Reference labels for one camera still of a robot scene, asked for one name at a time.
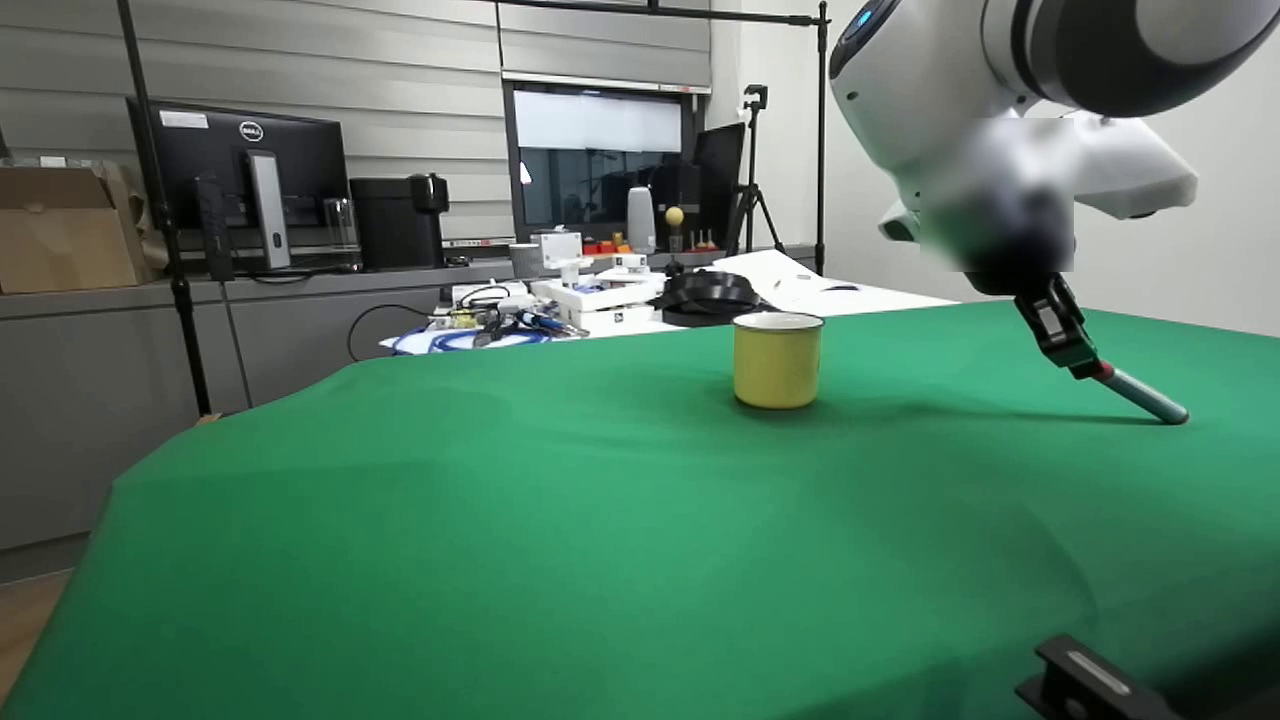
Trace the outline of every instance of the window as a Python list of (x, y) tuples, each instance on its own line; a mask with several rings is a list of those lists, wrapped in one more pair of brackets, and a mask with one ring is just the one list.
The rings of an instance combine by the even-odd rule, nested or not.
[(586, 234), (630, 228), (630, 191), (674, 197), (694, 136), (687, 95), (513, 85), (516, 230)]

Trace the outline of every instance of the white robotic arm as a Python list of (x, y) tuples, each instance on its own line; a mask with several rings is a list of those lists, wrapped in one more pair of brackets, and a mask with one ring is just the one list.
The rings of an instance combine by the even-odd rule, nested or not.
[[(1074, 127), (1055, 160), (1033, 152), (1038, 100), (1100, 115), (1170, 110), (1238, 73), (1280, 22), (1280, 0), (867, 0), (831, 52), (831, 91), (867, 154), (898, 180), (898, 241), (936, 243), (987, 297), (1015, 297), (1047, 359), (1100, 378), (1170, 425), (1184, 406), (1098, 354), (1060, 280), (1075, 254), (1065, 191), (1115, 216), (1193, 201), (1178, 152), (1142, 127)], [(1100, 191), (1106, 152), (1153, 140), (1150, 197)]]

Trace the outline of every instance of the floor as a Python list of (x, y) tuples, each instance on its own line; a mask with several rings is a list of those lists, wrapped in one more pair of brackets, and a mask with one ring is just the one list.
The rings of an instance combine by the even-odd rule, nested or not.
[(0, 584), (0, 707), (29, 664), (73, 571)]

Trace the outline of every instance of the green table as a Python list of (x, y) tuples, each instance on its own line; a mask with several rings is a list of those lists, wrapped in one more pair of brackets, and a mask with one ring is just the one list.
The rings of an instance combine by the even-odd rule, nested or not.
[(1280, 681), (1280, 340), (1004, 304), (858, 315), (826, 399), (734, 330), (377, 359), (133, 467), (11, 720), (1028, 717), (1074, 633), (1184, 707)]

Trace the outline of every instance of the yellow cup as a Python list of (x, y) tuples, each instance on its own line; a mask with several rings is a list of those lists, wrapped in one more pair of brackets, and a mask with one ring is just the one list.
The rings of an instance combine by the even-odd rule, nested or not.
[(751, 312), (736, 320), (734, 393), (751, 406), (805, 406), (816, 399), (826, 320)]

